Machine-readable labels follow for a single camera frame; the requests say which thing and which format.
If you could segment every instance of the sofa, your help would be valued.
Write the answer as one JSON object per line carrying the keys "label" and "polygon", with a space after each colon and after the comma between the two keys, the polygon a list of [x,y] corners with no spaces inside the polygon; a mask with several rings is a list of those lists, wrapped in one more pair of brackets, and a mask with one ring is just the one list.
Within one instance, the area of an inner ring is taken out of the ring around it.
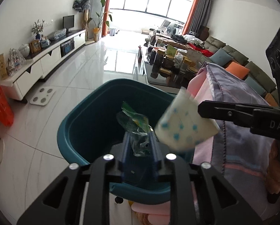
{"label": "sofa", "polygon": [[[222,48],[234,59],[233,61],[249,69],[247,77],[243,80],[245,80],[255,91],[257,91],[270,105],[279,106],[279,96],[275,82],[261,68],[259,68],[252,61],[249,61],[248,57],[212,36],[209,36],[206,39],[204,42],[204,47],[213,53],[218,52],[220,48]],[[210,58],[195,50],[191,51],[191,59],[199,64],[202,64],[205,61],[214,63]],[[274,99],[277,105],[272,103],[271,99]]]}

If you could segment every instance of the blue cushion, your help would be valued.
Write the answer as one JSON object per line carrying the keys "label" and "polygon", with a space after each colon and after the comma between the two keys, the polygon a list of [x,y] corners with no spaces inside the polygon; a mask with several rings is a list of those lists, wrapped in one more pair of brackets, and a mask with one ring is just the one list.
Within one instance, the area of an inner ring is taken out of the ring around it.
{"label": "blue cushion", "polygon": [[227,54],[222,48],[220,48],[210,59],[219,66],[226,65],[229,61],[233,59],[229,54]]}
{"label": "blue cushion", "polygon": [[245,82],[253,88],[254,91],[256,91],[260,96],[266,95],[266,90],[262,86],[260,86],[252,77],[248,76],[245,80]]}

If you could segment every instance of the white tv cabinet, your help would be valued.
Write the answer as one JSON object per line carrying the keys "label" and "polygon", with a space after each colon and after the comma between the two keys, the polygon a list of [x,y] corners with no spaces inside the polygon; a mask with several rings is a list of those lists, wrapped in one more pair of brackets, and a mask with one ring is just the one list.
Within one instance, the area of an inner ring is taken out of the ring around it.
{"label": "white tv cabinet", "polygon": [[[30,54],[26,65],[22,66],[13,76],[0,81],[7,97],[18,101],[25,101],[25,95],[39,80],[44,79],[56,66],[86,43],[86,30],[70,31],[68,35],[58,40],[51,41],[49,47],[41,52]],[[61,57],[60,45],[74,38],[74,49]]]}

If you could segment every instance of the orange curtain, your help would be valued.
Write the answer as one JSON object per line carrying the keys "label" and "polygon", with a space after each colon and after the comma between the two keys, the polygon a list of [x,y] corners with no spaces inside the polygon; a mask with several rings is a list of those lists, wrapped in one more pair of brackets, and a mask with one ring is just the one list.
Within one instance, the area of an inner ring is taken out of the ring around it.
{"label": "orange curtain", "polygon": [[196,9],[196,7],[198,5],[198,1],[199,0],[194,0],[193,1],[193,4],[192,4],[191,10],[190,10],[187,22],[185,23],[182,35],[186,35],[188,33],[188,31],[189,31],[189,26],[190,26],[190,24],[192,22],[192,19],[193,19],[193,16],[194,16],[194,11],[195,11],[195,9]]}
{"label": "orange curtain", "polygon": [[105,1],[105,14],[103,16],[103,23],[102,23],[102,36],[106,36],[108,34],[108,26],[106,25],[105,22],[108,20],[108,16],[109,16],[109,14],[106,13],[109,11],[109,4],[110,4],[110,0],[106,0]]}

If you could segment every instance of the potted plant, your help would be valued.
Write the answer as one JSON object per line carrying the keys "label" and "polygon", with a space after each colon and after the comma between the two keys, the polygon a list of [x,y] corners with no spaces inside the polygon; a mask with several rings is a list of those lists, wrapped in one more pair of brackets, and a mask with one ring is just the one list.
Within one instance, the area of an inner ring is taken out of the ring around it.
{"label": "potted plant", "polygon": [[40,23],[40,20],[38,19],[38,21],[35,22],[35,24],[32,27],[32,32],[36,35],[37,40],[40,40],[40,38],[41,38],[40,32],[43,32],[43,27],[44,27],[43,23],[44,22],[45,21],[42,20],[42,23]]}
{"label": "potted plant", "polygon": [[[103,17],[106,13],[108,13],[109,15],[109,18],[111,21],[113,21],[112,19],[112,15],[110,14],[111,12],[105,12],[105,13],[102,13],[102,9],[104,8],[105,6],[105,0],[100,0],[100,3],[102,5],[102,8],[101,8],[101,11],[100,11],[100,14],[98,12],[96,12],[96,15],[97,15],[97,23],[95,22],[95,20],[93,18],[89,18],[88,19],[88,23],[90,23],[91,20],[93,20],[93,22],[95,23],[95,28],[93,29],[93,34],[94,34],[94,41],[97,42],[99,40],[99,34],[101,32],[101,25],[102,25],[102,22],[103,22]],[[106,25],[109,27],[109,21],[105,21]]]}

